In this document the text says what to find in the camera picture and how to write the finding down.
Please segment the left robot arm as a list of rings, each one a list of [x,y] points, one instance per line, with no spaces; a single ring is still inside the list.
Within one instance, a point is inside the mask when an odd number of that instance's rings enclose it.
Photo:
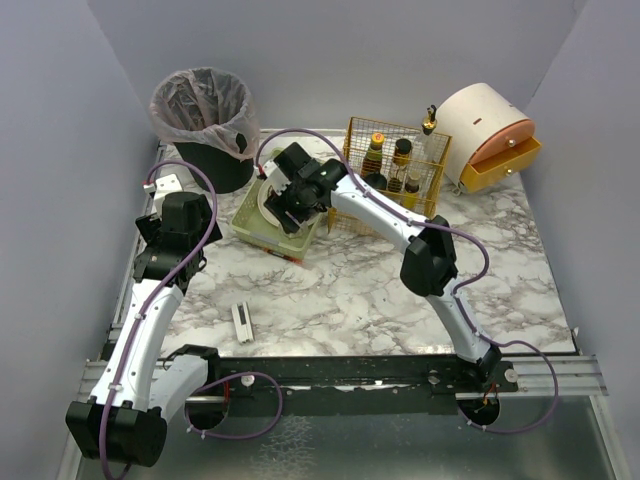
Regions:
[[[70,403],[65,422],[84,457],[151,467],[187,385],[207,378],[204,360],[182,361],[185,377],[171,368],[152,384],[169,323],[206,263],[202,249],[222,234],[206,196],[193,192],[167,194],[136,226],[145,247],[134,260],[125,323],[102,376],[86,401]]]

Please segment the black-lid glass jar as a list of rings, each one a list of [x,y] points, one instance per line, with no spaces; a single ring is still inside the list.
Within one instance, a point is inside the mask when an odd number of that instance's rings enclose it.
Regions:
[[[378,191],[386,191],[387,190],[387,179],[386,177],[379,172],[371,172],[367,174],[363,180],[367,185],[371,188],[374,188]]]

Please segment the gold-spout oil bottle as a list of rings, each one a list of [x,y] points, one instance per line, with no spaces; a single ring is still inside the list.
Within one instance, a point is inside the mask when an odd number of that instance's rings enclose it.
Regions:
[[[437,106],[432,104],[427,108],[426,114],[421,123],[421,133],[419,135],[419,143],[421,145],[420,157],[427,163],[434,161],[434,131],[437,127]]]

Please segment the yellow-lid sauce jar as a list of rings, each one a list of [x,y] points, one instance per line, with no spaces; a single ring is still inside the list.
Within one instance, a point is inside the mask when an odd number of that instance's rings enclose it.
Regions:
[[[378,174],[381,172],[383,162],[383,145],[385,136],[381,132],[375,132],[371,136],[369,147],[364,155],[360,176],[365,178],[370,174]]]

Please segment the small yellow spice bottle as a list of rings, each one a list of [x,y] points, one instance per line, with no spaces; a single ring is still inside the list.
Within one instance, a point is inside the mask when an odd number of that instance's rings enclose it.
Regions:
[[[420,175],[417,172],[409,172],[403,187],[401,205],[412,210],[415,207],[420,190]]]

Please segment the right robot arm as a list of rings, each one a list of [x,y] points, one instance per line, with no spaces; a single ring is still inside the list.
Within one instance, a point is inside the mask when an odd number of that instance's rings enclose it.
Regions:
[[[460,291],[453,230],[441,216],[428,220],[385,197],[344,162],[324,163],[298,143],[282,150],[259,169],[273,182],[265,208],[287,234],[298,232],[331,208],[365,223],[403,255],[400,279],[412,293],[426,298],[444,325],[471,381],[489,381],[500,359]]]

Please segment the cream round plate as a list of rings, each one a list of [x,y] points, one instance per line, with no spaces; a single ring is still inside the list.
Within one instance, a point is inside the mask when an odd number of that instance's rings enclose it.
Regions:
[[[263,218],[272,226],[280,228],[281,224],[276,216],[267,209],[265,202],[272,193],[279,193],[284,188],[284,182],[274,178],[267,178],[259,187],[257,194],[257,206]]]

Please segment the pale green plastic basket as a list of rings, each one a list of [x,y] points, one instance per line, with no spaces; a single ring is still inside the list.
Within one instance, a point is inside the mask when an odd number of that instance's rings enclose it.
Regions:
[[[318,215],[307,222],[294,234],[287,234],[282,226],[276,228],[269,224],[260,214],[257,206],[257,194],[261,184],[267,178],[274,178],[287,182],[285,176],[277,170],[274,163],[275,156],[282,152],[276,148],[272,152],[272,159],[263,167],[267,177],[257,178],[246,193],[239,209],[231,220],[231,228],[237,237],[253,246],[273,249],[303,260],[315,237],[321,216]]]

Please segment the gold-cap pepper grinder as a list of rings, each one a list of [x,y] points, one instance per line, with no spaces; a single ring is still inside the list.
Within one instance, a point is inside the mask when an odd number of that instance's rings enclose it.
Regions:
[[[400,138],[395,143],[387,183],[388,191],[393,194],[402,191],[407,166],[411,160],[412,148],[413,144],[407,138]]]

